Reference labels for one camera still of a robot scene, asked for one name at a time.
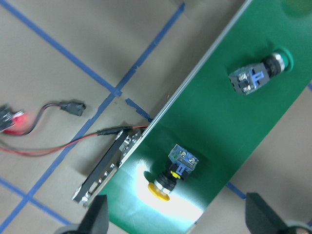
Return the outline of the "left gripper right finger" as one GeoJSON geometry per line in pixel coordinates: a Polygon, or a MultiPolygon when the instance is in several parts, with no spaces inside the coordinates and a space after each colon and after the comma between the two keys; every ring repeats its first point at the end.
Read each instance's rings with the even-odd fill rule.
{"type": "Polygon", "coordinates": [[[245,223],[252,234],[310,234],[303,222],[283,220],[258,193],[246,193],[245,223]]]}

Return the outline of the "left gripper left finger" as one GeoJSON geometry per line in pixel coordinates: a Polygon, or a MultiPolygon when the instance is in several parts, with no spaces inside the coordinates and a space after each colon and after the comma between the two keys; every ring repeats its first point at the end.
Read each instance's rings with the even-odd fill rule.
{"type": "Polygon", "coordinates": [[[56,230],[57,234],[106,234],[109,229],[107,195],[97,195],[79,224],[71,224],[56,230]]]}

